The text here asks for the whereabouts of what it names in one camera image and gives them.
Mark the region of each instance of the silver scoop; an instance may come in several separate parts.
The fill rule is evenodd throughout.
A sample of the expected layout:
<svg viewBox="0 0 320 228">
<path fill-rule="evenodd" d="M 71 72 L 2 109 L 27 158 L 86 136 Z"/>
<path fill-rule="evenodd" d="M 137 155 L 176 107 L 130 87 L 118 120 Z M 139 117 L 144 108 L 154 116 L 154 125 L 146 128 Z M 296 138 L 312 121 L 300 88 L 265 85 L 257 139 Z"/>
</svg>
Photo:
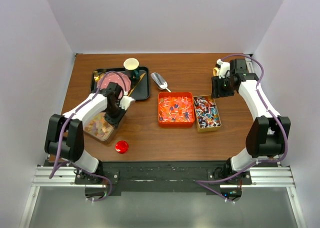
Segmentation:
<svg viewBox="0 0 320 228">
<path fill-rule="evenodd" d="M 168 84 L 165 81 L 165 79 L 158 73 L 152 73 L 151 74 L 152 79 L 155 81 L 155 83 L 158 85 L 158 88 L 161 90 L 167 89 L 169 92 L 170 89 L 168 89 Z"/>
</svg>

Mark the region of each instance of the red ball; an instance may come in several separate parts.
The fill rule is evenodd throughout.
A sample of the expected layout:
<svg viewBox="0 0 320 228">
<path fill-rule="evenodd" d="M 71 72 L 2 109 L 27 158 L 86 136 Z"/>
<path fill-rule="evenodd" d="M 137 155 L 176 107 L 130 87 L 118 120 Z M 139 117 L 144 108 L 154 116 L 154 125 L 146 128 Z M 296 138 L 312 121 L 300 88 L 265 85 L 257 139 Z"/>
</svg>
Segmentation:
<svg viewBox="0 0 320 228">
<path fill-rule="evenodd" d="M 129 148 L 129 145 L 127 142 L 125 142 L 124 140 L 119 141 L 116 145 L 115 145 L 115 150 L 120 153 L 126 153 L 127 150 Z"/>
</svg>

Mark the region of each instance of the gray floor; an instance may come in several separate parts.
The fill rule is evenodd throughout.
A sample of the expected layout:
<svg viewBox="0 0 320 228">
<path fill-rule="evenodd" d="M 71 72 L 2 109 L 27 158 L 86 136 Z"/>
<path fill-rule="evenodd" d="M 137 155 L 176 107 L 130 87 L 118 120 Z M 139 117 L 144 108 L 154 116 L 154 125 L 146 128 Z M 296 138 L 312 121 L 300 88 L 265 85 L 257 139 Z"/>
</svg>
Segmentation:
<svg viewBox="0 0 320 228">
<path fill-rule="evenodd" d="M 43 187 L 30 227 L 297 227 L 285 188 L 245 188 L 235 205 L 204 193 L 124 192 L 94 205 L 82 187 Z"/>
</svg>

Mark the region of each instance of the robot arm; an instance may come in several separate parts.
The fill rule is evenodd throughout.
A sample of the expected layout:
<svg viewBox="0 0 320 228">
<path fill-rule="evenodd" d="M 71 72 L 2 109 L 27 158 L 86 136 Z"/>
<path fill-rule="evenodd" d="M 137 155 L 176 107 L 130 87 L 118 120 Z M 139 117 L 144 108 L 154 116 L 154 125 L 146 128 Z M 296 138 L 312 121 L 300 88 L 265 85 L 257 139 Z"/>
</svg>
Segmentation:
<svg viewBox="0 0 320 228">
<path fill-rule="evenodd" d="M 117 83 L 110 82 L 106 89 L 98 93 L 91 93 L 81 104 L 63 115 L 54 114 L 48 124 L 44 149 L 46 153 L 56 155 L 59 144 L 59 135 L 63 124 L 66 126 L 67 136 L 61 141 L 60 157 L 73 162 L 77 167 L 90 173 L 97 173 L 98 159 L 92 157 L 85 150 L 83 128 L 99 112 L 105 111 L 106 121 L 114 128 L 118 128 L 130 104 L 135 100 L 128 96 L 119 99 L 122 88 Z"/>
<path fill-rule="evenodd" d="M 245 59 L 231 60 L 230 63 L 218 60 L 217 65 L 219 70 L 216 69 L 216 74 L 212 77 L 211 96 L 227 97 L 237 91 L 246 102 L 254 120 L 246 137 L 246 147 L 229 159 L 231 169 L 240 171 L 255 161 L 283 154 L 285 147 L 282 132 L 268 110 L 278 117 L 287 136 L 291 125 L 289 118 L 280 116 L 270 104 L 261 86 L 257 87 L 258 77 L 255 73 L 247 71 Z"/>
</svg>

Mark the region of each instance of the brown tabletop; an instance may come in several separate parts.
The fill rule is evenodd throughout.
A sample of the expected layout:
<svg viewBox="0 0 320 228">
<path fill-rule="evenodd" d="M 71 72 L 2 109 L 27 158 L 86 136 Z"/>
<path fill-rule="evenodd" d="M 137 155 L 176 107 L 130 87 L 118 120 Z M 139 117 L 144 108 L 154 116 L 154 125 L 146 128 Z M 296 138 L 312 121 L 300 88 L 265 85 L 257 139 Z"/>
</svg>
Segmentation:
<svg viewBox="0 0 320 228">
<path fill-rule="evenodd" d="M 100 68 L 123 67 L 127 58 L 136 58 L 150 73 L 160 73 L 171 91 L 211 94 L 211 77 L 217 59 L 227 54 L 95 54 L 76 56 L 62 112 L 82 102 L 90 92 L 92 72 Z M 160 128 L 158 93 L 150 78 L 150 97 L 128 109 L 126 120 L 110 144 L 84 135 L 85 149 L 102 161 L 142 160 L 226 160 L 244 147 L 252 125 L 247 105 L 239 94 L 216 99 L 222 127 L 219 131 L 198 133 L 192 128 Z M 119 154 L 115 144 L 125 140 L 129 150 Z"/>
</svg>

